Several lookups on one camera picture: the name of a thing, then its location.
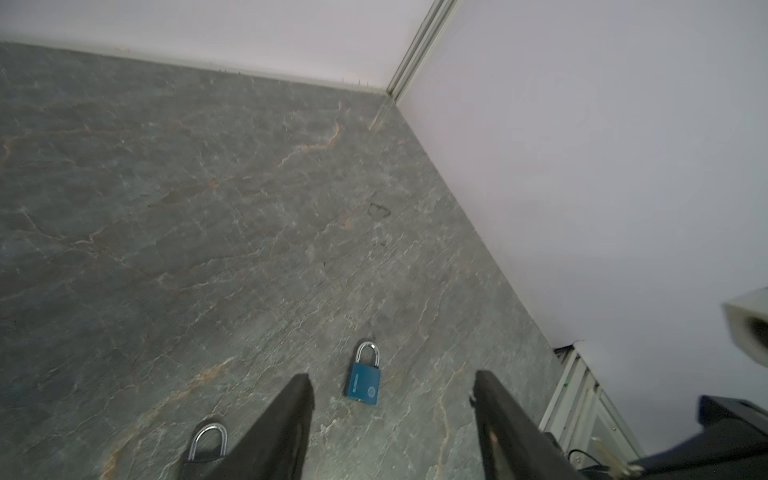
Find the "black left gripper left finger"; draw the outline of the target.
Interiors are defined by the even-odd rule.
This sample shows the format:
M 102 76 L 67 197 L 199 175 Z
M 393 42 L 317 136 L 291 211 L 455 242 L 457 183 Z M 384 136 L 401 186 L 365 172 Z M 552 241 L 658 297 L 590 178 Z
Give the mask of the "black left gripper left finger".
M 314 390 L 309 375 L 294 375 L 210 479 L 299 479 L 309 444 Z

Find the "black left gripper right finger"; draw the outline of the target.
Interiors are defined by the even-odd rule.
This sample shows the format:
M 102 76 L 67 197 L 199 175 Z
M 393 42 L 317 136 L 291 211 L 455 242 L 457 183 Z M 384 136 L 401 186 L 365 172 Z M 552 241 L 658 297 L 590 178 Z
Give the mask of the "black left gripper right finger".
M 581 479 L 500 380 L 479 370 L 470 400 L 487 479 Z

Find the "dark grey padlock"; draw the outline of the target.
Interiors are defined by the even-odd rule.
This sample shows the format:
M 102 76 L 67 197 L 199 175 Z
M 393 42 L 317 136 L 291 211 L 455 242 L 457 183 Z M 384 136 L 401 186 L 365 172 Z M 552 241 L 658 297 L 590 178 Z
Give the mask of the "dark grey padlock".
M 190 439 L 178 478 L 202 480 L 210 476 L 228 453 L 228 431 L 220 422 L 208 421 L 198 426 Z

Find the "blue padlock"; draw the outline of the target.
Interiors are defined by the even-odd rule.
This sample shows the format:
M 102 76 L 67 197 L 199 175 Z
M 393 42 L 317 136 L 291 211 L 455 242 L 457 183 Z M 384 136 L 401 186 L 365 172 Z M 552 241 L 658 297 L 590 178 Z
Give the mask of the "blue padlock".
M 373 353 L 371 363 L 363 362 L 363 353 L 370 350 Z M 351 363 L 345 396 L 368 405 L 378 403 L 380 387 L 380 351 L 372 341 L 361 342 L 355 352 L 354 361 Z

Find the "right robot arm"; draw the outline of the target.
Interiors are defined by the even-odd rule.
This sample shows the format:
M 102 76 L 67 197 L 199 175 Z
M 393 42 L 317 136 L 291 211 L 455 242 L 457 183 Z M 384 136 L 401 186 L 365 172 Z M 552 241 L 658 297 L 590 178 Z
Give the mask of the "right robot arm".
M 702 430 L 681 444 L 638 459 L 642 479 L 766 479 L 767 411 L 736 398 L 698 400 Z

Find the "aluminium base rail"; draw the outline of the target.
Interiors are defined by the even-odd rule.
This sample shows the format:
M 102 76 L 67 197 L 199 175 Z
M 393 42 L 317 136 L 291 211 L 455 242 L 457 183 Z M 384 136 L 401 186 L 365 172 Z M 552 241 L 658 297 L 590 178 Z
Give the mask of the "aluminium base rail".
M 601 383 L 573 346 L 555 350 L 564 367 L 539 429 L 577 470 L 609 465 L 607 457 L 628 463 L 643 448 Z

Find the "aluminium enclosure frame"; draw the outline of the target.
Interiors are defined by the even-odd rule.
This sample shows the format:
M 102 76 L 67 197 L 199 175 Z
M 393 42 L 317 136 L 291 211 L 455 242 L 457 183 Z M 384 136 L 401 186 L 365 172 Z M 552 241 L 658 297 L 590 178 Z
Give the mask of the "aluminium enclosure frame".
M 373 132 L 381 128 L 390 116 L 390 111 L 397 106 L 416 78 L 430 51 L 447 28 L 452 16 L 461 5 L 459 0 L 435 0 L 432 2 L 424 20 L 417 30 L 411 44 L 397 67 L 395 74 L 385 89 L 385 100 L 368 130 Z

